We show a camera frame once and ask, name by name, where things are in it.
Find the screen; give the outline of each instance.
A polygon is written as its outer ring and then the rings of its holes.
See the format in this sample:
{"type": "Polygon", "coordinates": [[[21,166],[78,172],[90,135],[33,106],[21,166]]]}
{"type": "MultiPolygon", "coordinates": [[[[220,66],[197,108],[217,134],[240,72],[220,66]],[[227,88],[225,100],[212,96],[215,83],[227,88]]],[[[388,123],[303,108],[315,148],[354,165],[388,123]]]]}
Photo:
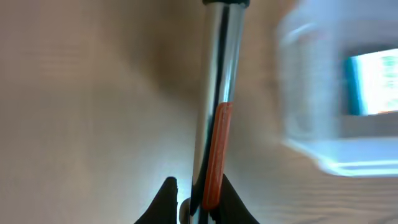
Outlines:
{"type": "Polygon", "coordinates": [[[398,49],[351,57],[346,71],[352,114],[398,111],[398,49]]]}

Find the orange rubber strip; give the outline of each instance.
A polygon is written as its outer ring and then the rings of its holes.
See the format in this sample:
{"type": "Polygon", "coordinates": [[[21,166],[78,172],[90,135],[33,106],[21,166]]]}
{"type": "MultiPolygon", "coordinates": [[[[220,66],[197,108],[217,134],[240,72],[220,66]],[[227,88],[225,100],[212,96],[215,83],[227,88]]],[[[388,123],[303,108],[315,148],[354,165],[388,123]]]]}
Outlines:
{"type": "Polygon", "coordinates": [[[231,115],[232,103],[220,103],[217,106],[202,201],[205,210],[216,208],[220,202],[231,115]]]}

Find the metal rod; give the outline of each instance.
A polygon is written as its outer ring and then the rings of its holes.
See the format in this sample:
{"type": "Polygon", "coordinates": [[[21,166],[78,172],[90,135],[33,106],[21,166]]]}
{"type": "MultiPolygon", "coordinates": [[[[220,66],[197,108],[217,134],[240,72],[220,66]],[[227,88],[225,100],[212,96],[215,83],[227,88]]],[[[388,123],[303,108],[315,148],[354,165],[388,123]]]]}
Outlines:
{"type": "Polygon", "coordinates": [[[209,211],[220,196],[245,7],[223,2],[206,5],[190,201],[190,223],[194,224],[214,223],[209,211]]]}

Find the wooden surface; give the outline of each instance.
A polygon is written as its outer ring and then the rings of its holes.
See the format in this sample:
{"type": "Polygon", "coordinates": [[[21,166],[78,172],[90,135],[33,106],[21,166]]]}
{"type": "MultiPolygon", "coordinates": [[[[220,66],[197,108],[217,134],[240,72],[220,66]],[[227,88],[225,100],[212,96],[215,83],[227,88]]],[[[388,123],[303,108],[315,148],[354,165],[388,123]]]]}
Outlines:
{"type": "MultiPolygon", "coordinates": [[[[398,179],[324,174],[279,144],[275,27],[253,0],[226,174],[260,223],[395,223],[398,179]]],[[[199,0],[0,2],[0,223],[134,223],[190,195],[199,0]]]]}

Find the metal pole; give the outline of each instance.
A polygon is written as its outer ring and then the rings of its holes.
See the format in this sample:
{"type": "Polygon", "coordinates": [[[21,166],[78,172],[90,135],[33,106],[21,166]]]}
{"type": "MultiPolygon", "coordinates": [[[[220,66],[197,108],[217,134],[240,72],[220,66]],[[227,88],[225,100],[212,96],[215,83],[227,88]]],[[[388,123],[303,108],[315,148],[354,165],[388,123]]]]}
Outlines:
{"type": "Polygon", "coordinates": [[[194,224],[214,223],[210,211],[220,200],[243,17],[248,6],[244,1],[235,2],[206,5],[201,104],[190,201],[189,223],[194,224]]]}

